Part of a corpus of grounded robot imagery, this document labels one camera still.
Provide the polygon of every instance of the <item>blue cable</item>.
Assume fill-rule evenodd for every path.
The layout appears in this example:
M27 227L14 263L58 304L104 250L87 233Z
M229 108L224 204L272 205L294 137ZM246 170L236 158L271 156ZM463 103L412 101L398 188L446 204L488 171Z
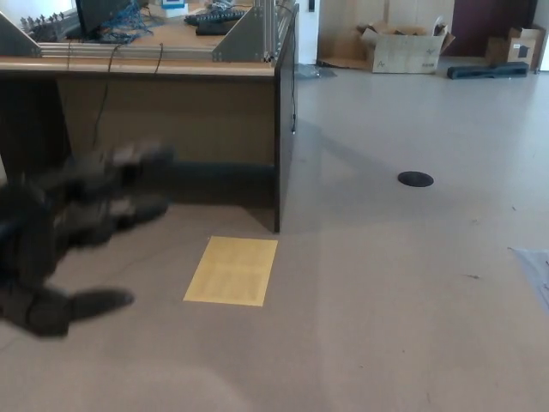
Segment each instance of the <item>blue cable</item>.
M120 10L117 15L103 23L101 27L107 30L107 33L103 35L104 39L115 40L121 44L129 44L140 37L154 35L151 28L162 26L162 24L156 22L147 25L143 20L141 6L137 0L131 0L128 7Z

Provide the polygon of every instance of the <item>black cable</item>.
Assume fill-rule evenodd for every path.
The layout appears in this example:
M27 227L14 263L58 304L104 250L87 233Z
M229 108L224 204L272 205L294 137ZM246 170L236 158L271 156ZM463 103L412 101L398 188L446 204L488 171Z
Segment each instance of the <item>black cable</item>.
M156 64L156 70L154 71L155 74L158 73L158 69L160 68L160 62L162 61L162 54L164 54L164 43L160 43L160 56L158 57L158 64Z
M151 19L151 21L155 21L155 22L159 22L159 21L163 21L162 17L159 17L157 15L153 15L151 13L151 8L147 6L143 7L147 12L148 12L148 18Z
M103 115L103 111L105 110L106 98L109 94L109 81L110 81L109 74L111 73L112 60L114 59L114 53L117 52L118 48L121 45L122 44L115 45L114 49L112 49L111 60L109 60L109 67L106 71L107 78L106 78L106 84L105 84L105 91L103 92L103 100L101 101L100 112L98 113L97 119L95 120L94 139L92 140L92 148L95 148L96 145L97 145L97 140L98 140L98 137L99 137L100 120L101 120L101 116Z
M70 46L72 45L72 40L69 41L69 53L67 55L67 72L70 70L70 58L72 54L72 49ZM69 86L65 85L65 96L63 97L62 107L61 110L63 110L63 113L67 112L67 107L69 104ZM67 142L69 141L69 135L67 133L67 125L65 124L63 127L63 155L67 153Z
M36 27L36 29L33 29L34 41L36 41L37 43L42 42L43 41L42 35L44 34L44 31L45 31L45 26L42 24Z
M288 10L290 13L293 14L293 11L290 10L288 7L277 4L276 7L282 7L283 9ZM292 105L293 105L293 125L292 125L292 133L296 132L296 126L298 121L298 108L295 101L295 53L298 51L298 41L296 39L296 30L295 30L295 22L293 23L293 56L292 56Z
M292 11L290 8L288 8L288 7L286 7L286 6L282 5L282 4L277 4L276 7L282 7L283 9L288 10L290 13L293 13L293 11Z

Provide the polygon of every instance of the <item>keyboard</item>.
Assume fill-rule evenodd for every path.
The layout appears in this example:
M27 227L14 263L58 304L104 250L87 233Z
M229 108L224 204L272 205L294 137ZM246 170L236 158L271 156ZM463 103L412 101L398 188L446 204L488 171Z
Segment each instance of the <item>keyboard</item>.
M213 11L212 13L203 13L199 15L187 15L185 22L191 26L197 26L201 23L224 23L226 21L237 21L245 15L244 10L225 10Z

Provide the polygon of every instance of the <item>cardboard box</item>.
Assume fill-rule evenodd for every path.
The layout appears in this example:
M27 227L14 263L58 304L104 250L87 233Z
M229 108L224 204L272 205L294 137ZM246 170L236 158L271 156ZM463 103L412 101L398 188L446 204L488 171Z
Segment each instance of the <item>cardboard box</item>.
M535 26L534 28L511 28L509 38L535 40L530 69L538 69L540 67L541 49L546 38L546 30L540 26Z
M536 39L490 38L486 49L489 64L526 63L532 66Z
M362 43L374 73L432 74L437 71L441 53L454 36L442 25L436 34L424 27L390 27L380 22L369 25L362 34Z

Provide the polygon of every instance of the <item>yellow paper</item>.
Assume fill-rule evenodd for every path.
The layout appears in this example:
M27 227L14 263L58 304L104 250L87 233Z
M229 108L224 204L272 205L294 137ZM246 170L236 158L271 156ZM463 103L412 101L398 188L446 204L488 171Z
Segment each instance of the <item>yellow paper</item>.
M210 239L184 300L263 306L277 240Z

